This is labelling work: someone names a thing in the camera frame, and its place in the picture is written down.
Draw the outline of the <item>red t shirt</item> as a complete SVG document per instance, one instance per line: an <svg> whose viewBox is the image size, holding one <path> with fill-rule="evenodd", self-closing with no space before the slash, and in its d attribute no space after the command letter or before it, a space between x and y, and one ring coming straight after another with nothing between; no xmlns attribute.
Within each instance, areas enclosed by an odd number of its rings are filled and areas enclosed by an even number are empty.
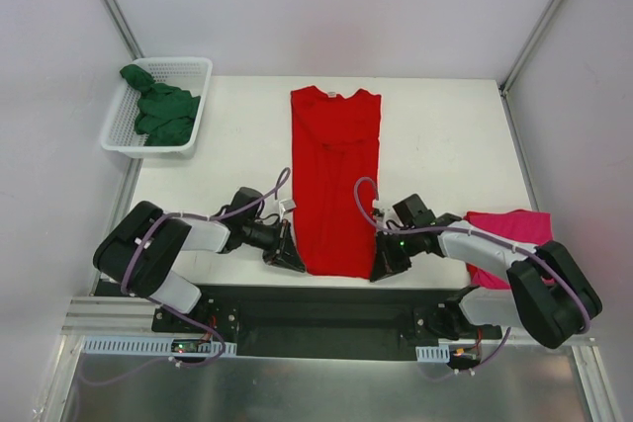
<svg viewBox="0 0 633 422"><path fill-rule="evenodd" d="M329 95L315 86L291 93L293 223L297 249L317 276L369 279L375 228L371 191L378 178L382 97L359 89Z"/></svg>

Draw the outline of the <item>pink t shirt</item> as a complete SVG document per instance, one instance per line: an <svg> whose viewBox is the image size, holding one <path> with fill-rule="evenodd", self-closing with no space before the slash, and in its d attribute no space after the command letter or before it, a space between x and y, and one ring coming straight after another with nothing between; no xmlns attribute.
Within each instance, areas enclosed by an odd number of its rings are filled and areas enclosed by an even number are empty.
<svg viewBox="0 0 633 422"><path fill-rule="evenodd" d="M468 211L465 219L484 231L507 239L543 245L553 239L551 215L540 211L506 213ZM509 290L509 284L481 268L466 264L471 284L490 290Z"/></svg>

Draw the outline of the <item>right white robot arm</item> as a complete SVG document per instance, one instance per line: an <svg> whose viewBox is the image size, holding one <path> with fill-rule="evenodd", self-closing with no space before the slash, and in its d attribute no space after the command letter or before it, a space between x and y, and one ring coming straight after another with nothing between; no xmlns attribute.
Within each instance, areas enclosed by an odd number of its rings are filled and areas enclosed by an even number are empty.
<svg viewBox="0 0 633 422"><path fill-rule="evenodd" d="M470 285L439 303L424 328L457 340L479 327L521 327L542 346L557 349L586 333L602 311L602 301L568 249L550 240L537 245L503 238L452 214L435 215L417 194L394 210L401 227L389 229L372 216L377 232L370 279L404 272L420 253L464 261L506 280L505 290Z"/></svg>

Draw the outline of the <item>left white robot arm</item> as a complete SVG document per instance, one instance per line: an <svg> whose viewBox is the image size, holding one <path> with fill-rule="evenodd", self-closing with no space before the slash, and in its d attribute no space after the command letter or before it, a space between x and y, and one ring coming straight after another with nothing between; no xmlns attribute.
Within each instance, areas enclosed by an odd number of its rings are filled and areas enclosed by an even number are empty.
<svg viewBox="0 0 633 422"><path fill-rule="evenodd" d="M243 244L262 251L265 264L304 273L307 270L292 237L291 223L278 217L261 218L264 196L241 187L225 211L203 216L166 213L157 205L139 202L102 241L93 266L131 293L175 310L175 320L190 332L203 329L210 310L201 302L202 290L173 270L183 251L229 253Z"/></svg>

